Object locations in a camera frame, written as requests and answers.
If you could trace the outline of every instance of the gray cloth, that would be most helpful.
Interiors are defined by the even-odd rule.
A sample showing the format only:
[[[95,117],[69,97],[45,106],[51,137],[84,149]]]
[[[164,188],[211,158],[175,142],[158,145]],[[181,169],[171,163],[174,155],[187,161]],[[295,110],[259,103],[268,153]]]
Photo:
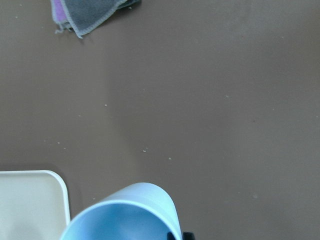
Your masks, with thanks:
[[[108,19],[117,9],[140,0],[61,0],[65,15],[79,38]]]

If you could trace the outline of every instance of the folded towel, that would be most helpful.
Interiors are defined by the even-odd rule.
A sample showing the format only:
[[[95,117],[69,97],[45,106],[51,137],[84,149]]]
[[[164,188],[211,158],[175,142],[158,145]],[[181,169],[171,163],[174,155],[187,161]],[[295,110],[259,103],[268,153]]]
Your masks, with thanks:
[[[52,18],[59,26],[56,33],[74,30],[82,36],[90,33],[117,9],[128,7],[140,0],[51,0]]]

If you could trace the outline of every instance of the white tray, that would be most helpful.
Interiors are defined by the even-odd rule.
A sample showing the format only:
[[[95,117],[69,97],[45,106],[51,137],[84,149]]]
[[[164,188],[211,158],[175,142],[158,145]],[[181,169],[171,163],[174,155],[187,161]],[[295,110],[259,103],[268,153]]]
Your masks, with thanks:
[[[58,240],[70,222],[67,187],[53,171],[0,171],[0,240]]]

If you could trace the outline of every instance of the floor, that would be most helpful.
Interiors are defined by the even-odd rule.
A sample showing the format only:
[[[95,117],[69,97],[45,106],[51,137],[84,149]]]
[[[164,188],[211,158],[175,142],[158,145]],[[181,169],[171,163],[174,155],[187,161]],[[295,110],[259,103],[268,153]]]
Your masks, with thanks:
[[[197,240],[320,235],[320,1],[144,0],[78,39],[0,5],[0,171],[48,169],[74,217],[136,182]]]

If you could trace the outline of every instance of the light blue bucket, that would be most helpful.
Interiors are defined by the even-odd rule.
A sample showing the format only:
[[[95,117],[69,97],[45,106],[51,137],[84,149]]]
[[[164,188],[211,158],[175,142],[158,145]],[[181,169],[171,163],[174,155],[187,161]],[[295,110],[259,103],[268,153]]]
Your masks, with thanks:
[[[90,206],[66,227],[60,240],[182,240],[175,205],[159,186],[127,186]]]

